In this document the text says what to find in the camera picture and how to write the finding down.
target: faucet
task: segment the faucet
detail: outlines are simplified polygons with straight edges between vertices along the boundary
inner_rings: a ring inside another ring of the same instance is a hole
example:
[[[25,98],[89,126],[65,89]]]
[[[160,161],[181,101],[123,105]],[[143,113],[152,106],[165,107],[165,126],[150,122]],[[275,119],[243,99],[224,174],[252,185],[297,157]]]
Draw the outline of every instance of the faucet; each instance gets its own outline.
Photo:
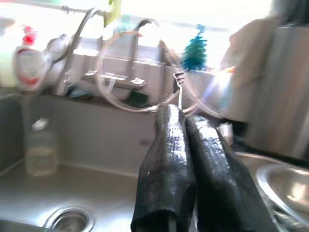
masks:
[[[81,24],[79,25],[74,37],[73,37],[72,43],[68,47],[67,59],[65,61],[63,69],[61,71],[61,74],[60,74],[60,76],[59,76],[59,78],[56,82],[56,87],[55,87],[55,90],[54,90],[54,94],[57,95],[57,96],[65,96],[68,92],[70,67],[71,67],[71,63],[72,63],[73,52],[77,48],[77,45],[80,42],[80,36],[81,36],[82,30],[84,29],[85,24],[95,14],[102,15],[103,18],[105,17],[104,12],[102,12],[101,10],[98,10],[96,8],[92,8],[92,9],[88,10],[86,15],[84,16]]]
[[[157,27],[159,27],[159,23],[153,19],[143,19],[137,26],[134,28],[135,31],[139,32],[140,28],[145,26],[146,24],[153,24]],[[128,74],[128,81],[131,81],[134,79],[134,68],[133,68],[133,63],[136,60],[136,51],[137,51],[137,45],[139,44],[139,36],[134,35],[131,41],[131,46],[130,46],[130,60],[127,65],[127,74]],[[160,62],[163,63],[163,81],[162,81],[162,88],[161,88],[161,99],[165,98],[165,92],[166,92],[166,78],[167,78],[167,66],[169,66],[169,62],[167,59],[167,52],[166,52],[166,45],[165,43],[160,40],[159,41],[159,49],[160,49]]]

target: plastic bottle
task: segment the plastic bottle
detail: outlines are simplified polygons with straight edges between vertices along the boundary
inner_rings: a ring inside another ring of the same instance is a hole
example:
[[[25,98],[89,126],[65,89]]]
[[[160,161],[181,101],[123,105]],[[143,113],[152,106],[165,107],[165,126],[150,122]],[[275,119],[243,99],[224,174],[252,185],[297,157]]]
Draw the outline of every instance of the plastic bottle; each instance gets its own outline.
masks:
[[[40,118],[32,125],[26,140],[26,170],[31,176],[53,174],[57,170],[57,148],[48,120]]]

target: metal bowl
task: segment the metal bowl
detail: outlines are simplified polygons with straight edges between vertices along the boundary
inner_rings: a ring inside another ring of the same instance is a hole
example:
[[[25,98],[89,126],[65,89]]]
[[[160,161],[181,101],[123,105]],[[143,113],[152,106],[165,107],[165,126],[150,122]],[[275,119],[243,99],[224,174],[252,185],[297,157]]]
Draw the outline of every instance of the metal bowl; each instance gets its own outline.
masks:
[[[272,164],[259,169],[256,178],[278,208],[309,229],[309,171]]]

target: clear plastic bottle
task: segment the clear plastic bottle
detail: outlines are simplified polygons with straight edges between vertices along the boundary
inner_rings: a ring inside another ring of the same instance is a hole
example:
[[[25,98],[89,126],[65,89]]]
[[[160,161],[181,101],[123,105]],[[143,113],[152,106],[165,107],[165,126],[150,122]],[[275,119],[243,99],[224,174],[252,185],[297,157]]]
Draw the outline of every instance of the clear plastic bottle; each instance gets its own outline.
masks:
[[[29,175],[42,176],[57,170],[57,147],[48,120],[40,118],[32,125],[26,140],[26,170]]]

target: drain strainer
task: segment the drain strainer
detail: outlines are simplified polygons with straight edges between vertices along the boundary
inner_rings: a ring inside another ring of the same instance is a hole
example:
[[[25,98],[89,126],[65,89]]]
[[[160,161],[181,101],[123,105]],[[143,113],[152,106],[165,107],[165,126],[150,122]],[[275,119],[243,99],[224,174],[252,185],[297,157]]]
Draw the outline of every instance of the drain strainer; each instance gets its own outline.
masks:
[[[46,228],[61,232],[89,232],[93,226],[90,210],[79,206],[61,207],[45,223]]]

